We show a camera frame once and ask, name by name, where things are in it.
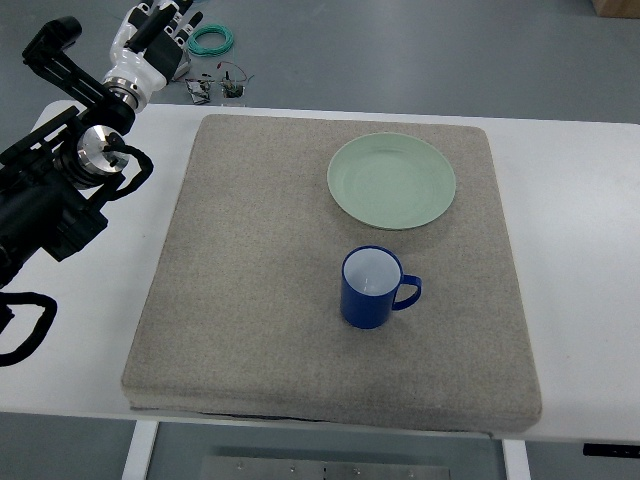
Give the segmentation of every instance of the gray felt pad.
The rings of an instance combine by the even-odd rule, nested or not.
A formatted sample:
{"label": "gray felt pad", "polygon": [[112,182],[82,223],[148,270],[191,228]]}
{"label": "gray felt pad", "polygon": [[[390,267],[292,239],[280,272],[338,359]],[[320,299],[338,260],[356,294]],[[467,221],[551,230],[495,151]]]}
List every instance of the gray felt pad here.
{"label": "gray felt pad", "polygon": [[[421,138],[452,164],[456,197],[434,222],[378,230],[331,197],[333,154],[382,131]],[[366,244],[424,281],[413,307],[373,331],[339,313],[340,265]],[[138,408],[416,430],[533,425],[540,392],[485,133],[206,117],[122,386]]]}

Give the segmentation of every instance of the green cable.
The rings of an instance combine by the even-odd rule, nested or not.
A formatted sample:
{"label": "green cable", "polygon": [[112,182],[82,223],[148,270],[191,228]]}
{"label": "green cable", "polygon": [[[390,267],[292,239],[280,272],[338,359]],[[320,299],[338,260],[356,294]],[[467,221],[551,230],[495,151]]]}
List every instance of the green cable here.
{"label": "green cable", "polygon": [[[204,48],[197,42],[197,39],[207,33],[224,35],[224,43],[216,48]],[[205,25],[204,27],[199,28],[193,32],[193,35],[191,35],[187,41],[189,51],[199,57],[216,57],[218,55],[222,55],[223,53],[228,52],[232,45],[233,33],[231,33],[231,30],[224,25],[216,24]]]}

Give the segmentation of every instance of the black cord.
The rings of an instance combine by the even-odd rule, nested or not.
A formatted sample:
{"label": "black cord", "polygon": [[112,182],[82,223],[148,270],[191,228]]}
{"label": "black cord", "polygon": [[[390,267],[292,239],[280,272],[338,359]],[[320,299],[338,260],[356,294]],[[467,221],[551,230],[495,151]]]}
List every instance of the black cord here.
{"label": "black cord", "polygon": [[126,187],[123,187],[120,190],[116,191],[111,197],[111,200],[119,200],[122,197],[126,197],[130,193],[135,192],[138,188],[140,188],[140,185],[147,181],[147,179],[153,172],[153,162],[151,161],[151,159],[147,155],[145,155],[142,150],[138,150],[131,145],[107,145],[102,150],[104,152],[120,152],[132,155],[140,166],[140,171],[138,172],[138,174],[131,179]]}
{"label": "black cord", "polygon": [[0,333],[7,326],[9,321],[14,317],[13,312],[8,305],[37,305],[44,308],[44,312],[33,327],[33,332],[22,342],[13,352],[0,353],[0,367],[8,367],[21,362],[40,346],[44,337],[46,337],[53,319],[58,311],[56,301],[39,293],[4,293],[0,292]]}

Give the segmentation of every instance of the ceramic mug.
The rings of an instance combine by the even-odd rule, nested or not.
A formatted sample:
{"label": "ceramic mug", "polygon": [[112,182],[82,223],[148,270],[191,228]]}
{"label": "ceramic mug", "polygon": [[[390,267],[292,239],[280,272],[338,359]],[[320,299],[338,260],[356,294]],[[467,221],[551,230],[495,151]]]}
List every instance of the ceramic mug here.
{"label": "ceramic mug", "polygon": [[[400,285],[412,285],[409,298],[396,301]],[[405,275],[400,260],[376,245],[365,245],[349,252],[342,262],[340,311],[354,327],[377,328],[392,310],[410,307],[422,294],[420,277]]]}

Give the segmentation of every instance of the green plate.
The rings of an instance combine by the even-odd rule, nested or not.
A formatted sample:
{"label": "green plate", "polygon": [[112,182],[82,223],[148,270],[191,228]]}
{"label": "green plate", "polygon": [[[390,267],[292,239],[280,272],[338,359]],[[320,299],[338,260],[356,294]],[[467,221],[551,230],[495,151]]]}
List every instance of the green plate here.
{"label": "green plate", "polygon": [[447,159],[427,142],[400,133],[373,133],[344,145],[331,159],[327,182],[345,212],[388,230],[435,220],[456,193]]}

